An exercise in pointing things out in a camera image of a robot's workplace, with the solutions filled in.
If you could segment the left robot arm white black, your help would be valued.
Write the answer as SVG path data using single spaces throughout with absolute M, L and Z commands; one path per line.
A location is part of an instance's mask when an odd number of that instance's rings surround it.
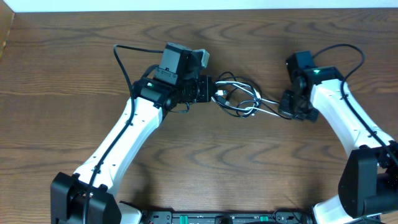
M 178 104 L 211 101 L 216 87 L 202 75 L 209 53 L 169 42 L 135 82 L 130 97 L 110 133 L 72 175 L 60 172 L 50 186 L 52 223 L 139 223 L 142 212 L 117 202 L 119 186 L 146 139 Z

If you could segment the wooden side panel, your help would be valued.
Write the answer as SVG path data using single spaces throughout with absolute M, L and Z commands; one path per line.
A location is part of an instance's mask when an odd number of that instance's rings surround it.
M 2 57 L 14 20 L 15 12 L 4 2 L 4 0 L 1 0 L 0 8 L 0 54 Z

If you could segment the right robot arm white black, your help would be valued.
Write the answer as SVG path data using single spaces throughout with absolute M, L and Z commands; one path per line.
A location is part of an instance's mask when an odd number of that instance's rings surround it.
M 397 210 L 397 141 L 385 133 L 351 94 L 335 67 L 318 67 L 309 51 L 285 61 L 291 89 L 279 113 L 315 122 L 322 115 L 348 156 L 338 194 L 312 208 L 314 223 L 376 223 Z

